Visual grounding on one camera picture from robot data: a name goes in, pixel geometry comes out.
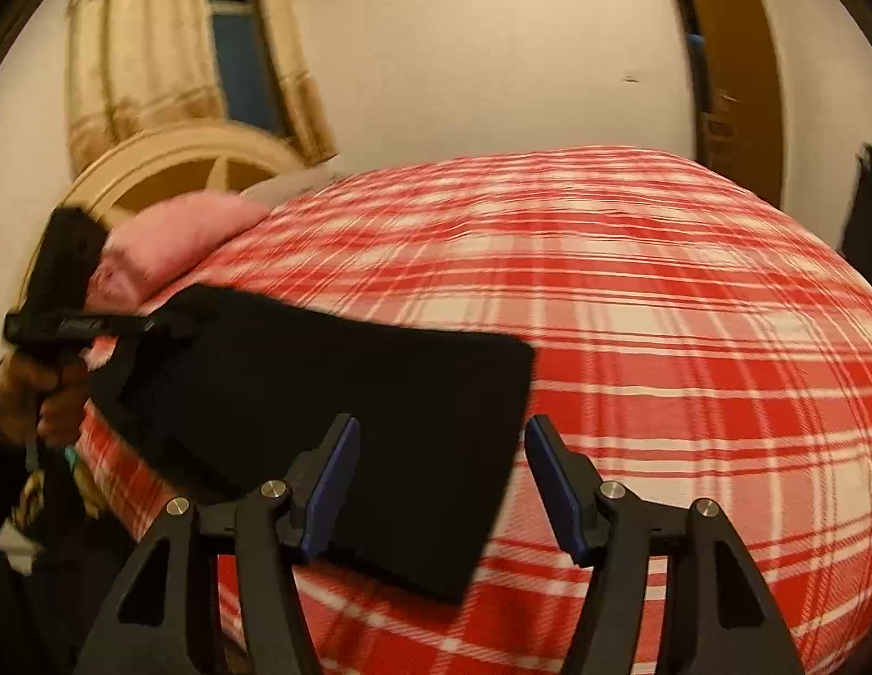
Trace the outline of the person left hand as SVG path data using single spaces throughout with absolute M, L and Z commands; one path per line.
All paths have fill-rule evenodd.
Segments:
M 82 358 L 48 367 L 10 352 L 0 361 L 0 440 L 15 447 L 36 439 L 50 448 L 73 445 L 88 396 L 88 367 Z

